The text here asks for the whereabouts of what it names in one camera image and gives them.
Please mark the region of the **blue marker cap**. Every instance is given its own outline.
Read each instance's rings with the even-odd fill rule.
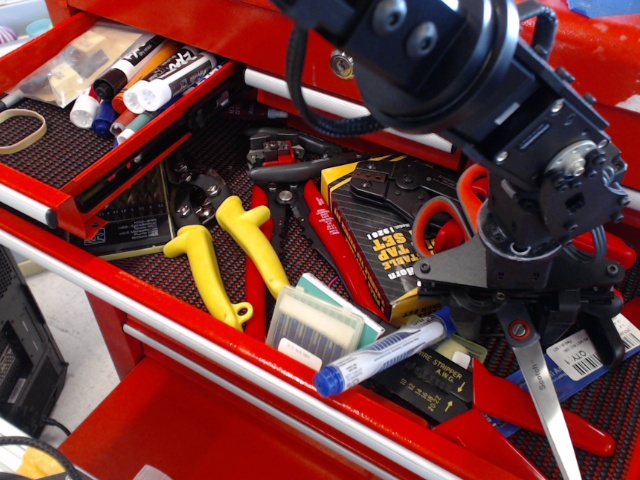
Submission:
[[[118,112],[113,109],[111,102],[103,100],[100,102],[91,129],[101,137],[110,138],[113,136],[110,131],[111,124],[116,121],[116,118],[118,118]]]
[[[313,384],[323,397],[337,395],[344,390],[344,378],[342,378],[340,370],[333,365],[327,365],[316,373],[313,377]]]

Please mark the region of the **black electronic device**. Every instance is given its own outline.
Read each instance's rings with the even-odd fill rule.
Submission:
[[[0,416],[39,436],[66,373],[67,363],[16,261],[0,247]]]

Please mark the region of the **marker cap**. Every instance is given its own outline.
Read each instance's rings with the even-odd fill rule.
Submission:
[[[107,70],[93,82],[93,89],[103,100],[112,100],[122,90],[129,80],[125,73],[117,68]]]
[[[100,102],[91,95],[80,95],[69,113],[71,123],[78,128],[91,128],[99,106]]]
[[[116,112],[111,106],[111,102],[103,100],[100,102],[100,107],[96,113],[96,118],[91,124],[91,129],[101,137],[111,137],[111,124],[118,118],[118,112]]]
[[[144,112],[144,107],[140,105],[140,101],[138,100],[138,92],[148,84],[149,82],[146,80],[139,80],[130,89],[124,92],[122,100],[124,101],[124,106],[127,107],[127,110],[133,113]]]
[[[164,82],[153,80],[138,91],[138,101],[145,110],[155,112],[171,100],[171,88]]]
[[[344,390],[344,378],[333,365],[327,365],[316,373],[313,377],[313,384],[323,397],[331,397]]]

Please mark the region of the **white floor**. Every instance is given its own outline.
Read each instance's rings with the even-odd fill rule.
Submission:
[[[84,291],[51,272],[27,277],[58,348],[69,363],[67,380],[51,418],[73,431],[118,384]],[[46,427],[41,440],[58,446],[65,435]]]

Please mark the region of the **yellow handle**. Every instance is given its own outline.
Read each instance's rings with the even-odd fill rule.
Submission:
[[[218,224],[249,255],[271,295],[278,298],[282,287],[289,286],[289,280],[271,242],[260,230],[260,225],[270,216],[269,208],[264,205],[245,211],[240,197],[235,195],[222,202],[216,211]]]
[[[186,253],[196,288],[211,315],[242,331],[242,324],[253,315],[253,306],[229,300],[209,230],[203,225],[182,227],[176,238],[164,246],[163,252],[169,258]]]

